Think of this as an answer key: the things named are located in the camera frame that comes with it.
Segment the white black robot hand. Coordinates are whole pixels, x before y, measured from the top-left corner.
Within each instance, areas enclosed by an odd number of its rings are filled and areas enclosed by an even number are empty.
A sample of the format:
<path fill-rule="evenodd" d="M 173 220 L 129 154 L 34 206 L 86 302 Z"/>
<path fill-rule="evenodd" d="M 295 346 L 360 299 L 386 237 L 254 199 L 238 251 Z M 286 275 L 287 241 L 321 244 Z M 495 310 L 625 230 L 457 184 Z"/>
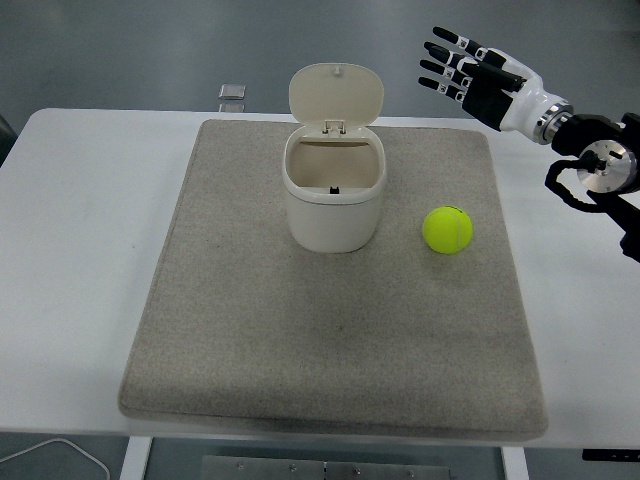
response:
<path fill-rule="evenodd" d="M 419 84 L 459 103 L 485 126 L 545 145 L 552 122 L 573 114 L 568 101 L 547 92 L 536 72 L 505 52 L 443 27 L 435 26 L 433 34 L 451 46 L 424 43 L 429 57 L 420 66 L 427 74 Z"/>

